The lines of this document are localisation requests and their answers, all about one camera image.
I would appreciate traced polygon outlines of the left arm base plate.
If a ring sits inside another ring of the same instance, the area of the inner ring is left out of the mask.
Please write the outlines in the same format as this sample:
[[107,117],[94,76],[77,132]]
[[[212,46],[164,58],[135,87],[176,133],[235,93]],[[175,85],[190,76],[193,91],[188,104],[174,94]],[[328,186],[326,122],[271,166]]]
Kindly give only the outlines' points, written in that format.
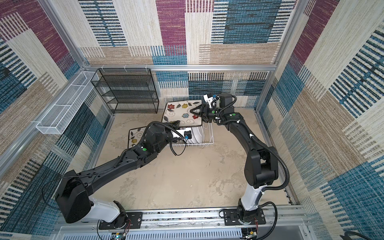
[[98,230],[131,230],[139,229],[142,224],[143,212],[120,214],[111,223],[100,221]]

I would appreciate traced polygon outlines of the floral square plate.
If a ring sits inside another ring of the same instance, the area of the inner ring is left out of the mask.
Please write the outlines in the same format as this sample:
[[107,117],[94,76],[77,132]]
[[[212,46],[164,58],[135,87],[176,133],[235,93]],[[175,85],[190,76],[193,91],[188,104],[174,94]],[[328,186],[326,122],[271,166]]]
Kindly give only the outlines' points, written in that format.
[[139,145],[141,148],[143,147],[144,141],[142,141],[142,139],[146,136],[145,130],[146,126],[129,130],[128,149],[135,147],[136,145]]
[[201,100],[186,100],[167,102],[162,116],[163,123],[172,123],[180,121],[180,127],[198,127],[203,121],[198,115],[191,113],[191,110],[199,107],[202,104]]

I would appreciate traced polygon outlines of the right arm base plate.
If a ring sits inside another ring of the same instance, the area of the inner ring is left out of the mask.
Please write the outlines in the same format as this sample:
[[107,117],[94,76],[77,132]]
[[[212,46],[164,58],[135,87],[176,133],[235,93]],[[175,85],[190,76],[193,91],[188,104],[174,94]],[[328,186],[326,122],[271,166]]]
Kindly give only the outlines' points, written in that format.
[[239,225],[265,225],[266,219],[262,209],[253,211],[243,211],[240,209],[221,209],[219,217],[222,218],[226,226]]

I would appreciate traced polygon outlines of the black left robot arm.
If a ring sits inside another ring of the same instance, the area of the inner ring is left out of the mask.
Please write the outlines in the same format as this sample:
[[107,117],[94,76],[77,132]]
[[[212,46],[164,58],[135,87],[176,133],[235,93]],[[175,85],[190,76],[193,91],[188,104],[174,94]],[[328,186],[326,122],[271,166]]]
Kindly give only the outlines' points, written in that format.
[[66,223],[93,219],[114,224],[116,229],[124,227],[128,216],[123,206],[117,201],[98,201],[93,194],[121,175],[149,164],[166,146],[172,148],[173,143],[192,138],[190,129],[179,130],[178,126],[178,122],[151,122],[140,141],[117,158],[86,171],[65,173],[55,199]]

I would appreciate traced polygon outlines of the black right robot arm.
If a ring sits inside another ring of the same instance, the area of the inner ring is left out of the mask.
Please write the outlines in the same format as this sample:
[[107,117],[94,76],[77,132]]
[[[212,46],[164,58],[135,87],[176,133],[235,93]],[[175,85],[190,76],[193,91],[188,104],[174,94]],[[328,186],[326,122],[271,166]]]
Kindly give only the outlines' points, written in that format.
[[279,157],[254,135],[243,116],[235,112],[236,101],[237,97],[231,94],[208,94],[190,113],[202,118],[203,122],[225,126],[244,148],[247,153],[244,174],[248,185],[240,199],[240,208],[251,212],[259,208],[266,191],[278,191],[285,186],[272,186],[279,178]]

